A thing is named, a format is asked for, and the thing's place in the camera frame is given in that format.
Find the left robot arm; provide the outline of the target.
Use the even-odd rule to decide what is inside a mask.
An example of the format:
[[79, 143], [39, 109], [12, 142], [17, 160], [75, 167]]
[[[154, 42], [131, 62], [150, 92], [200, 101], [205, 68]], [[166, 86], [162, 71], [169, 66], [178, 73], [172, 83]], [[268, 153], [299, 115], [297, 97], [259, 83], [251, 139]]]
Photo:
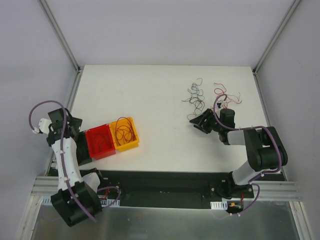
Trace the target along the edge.
[[82, 120], [73, 117], [65, 108], [48, 113], [46, 141], [52, 148], [58, 171], [57, 193], [50, 197], [54, 209], [69, 227], [86, 220], [95, 220], [102, 211], [99, 194], [106, 183], [95, 168], [81, 175], [77, 159], [77, 140]]

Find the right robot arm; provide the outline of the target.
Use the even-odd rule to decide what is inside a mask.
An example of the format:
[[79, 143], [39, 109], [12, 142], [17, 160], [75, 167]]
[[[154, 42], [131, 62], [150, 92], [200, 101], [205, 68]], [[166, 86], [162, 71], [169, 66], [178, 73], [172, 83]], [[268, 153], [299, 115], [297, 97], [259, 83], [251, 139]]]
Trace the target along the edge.
[[226, 179], [214, 187], [221, 198], [238, 198], [258, 177], [278, 172], [288, 163], [288, 154], [273, 126], [235, 128], [235, 111], [222, 108], [219, 116], [207, 109], [189, 120], [193, 127], [205, 134], [217, 132], [226, 146], [245, 146], [247, 160], [231, 171]]

